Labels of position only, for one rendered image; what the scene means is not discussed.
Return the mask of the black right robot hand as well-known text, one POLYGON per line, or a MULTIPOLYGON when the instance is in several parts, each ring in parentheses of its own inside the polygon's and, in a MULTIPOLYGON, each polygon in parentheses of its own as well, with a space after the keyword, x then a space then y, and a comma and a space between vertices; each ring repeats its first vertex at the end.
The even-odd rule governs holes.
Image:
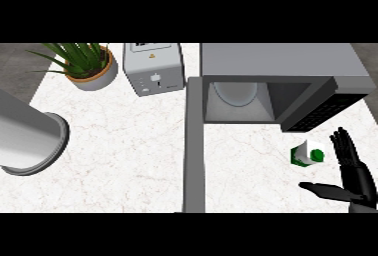
POLYGON ((349 202, 351 206, 377 209, 378 190, 366 164, 362 162, 347 130, 340 127, 329 136, 338 159, 343 186, 301 182, 298 186, 328 200, 349 202))

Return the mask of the white green milk carton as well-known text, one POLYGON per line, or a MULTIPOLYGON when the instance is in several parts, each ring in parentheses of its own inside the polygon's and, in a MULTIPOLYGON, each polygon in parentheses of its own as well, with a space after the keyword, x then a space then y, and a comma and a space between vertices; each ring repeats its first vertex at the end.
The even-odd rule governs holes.
POLYGON ((325 147, 320 143, 306 140, 291 149, 291 163, 300 167, 322 163, 325 160, 325 147))

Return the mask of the grey microwave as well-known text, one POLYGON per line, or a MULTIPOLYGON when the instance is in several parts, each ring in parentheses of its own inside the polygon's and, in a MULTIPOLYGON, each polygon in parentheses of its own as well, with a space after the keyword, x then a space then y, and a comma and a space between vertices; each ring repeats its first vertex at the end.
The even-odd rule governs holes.
POLYGON ((350 44, 202 43, 204 122, 306 133, 377 86, 350 44))

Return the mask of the grey microwave door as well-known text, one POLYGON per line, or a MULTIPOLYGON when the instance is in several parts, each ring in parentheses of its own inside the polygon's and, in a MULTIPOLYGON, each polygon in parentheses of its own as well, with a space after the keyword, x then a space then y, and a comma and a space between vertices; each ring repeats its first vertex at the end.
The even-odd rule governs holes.
POLYGON ((191 77, 186 86, 183 212, 205 212, 202 79, 199 77, 191 77))

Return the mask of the silver toaster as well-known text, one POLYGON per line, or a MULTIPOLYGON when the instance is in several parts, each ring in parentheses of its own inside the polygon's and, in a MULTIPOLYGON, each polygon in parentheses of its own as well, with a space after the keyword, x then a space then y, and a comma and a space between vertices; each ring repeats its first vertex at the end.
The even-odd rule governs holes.
POLYGON ((126 43, 123 70, 139 97, 185 88, 185 64, 179 43, 126 43))

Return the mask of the potted green plant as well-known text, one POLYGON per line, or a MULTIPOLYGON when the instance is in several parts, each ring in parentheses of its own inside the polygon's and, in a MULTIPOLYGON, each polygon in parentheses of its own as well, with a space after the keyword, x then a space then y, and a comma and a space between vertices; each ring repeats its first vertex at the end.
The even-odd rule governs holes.
POLYGON ((118 74, 118 63, 109 45, 43 43, 43 46, 61 57, 58 60, 31 51, 31 54, 50 60, 61 67, 61 70, 49 70, 49 73, 62 74, 83 91, 97 91, 111 85, 118 74))

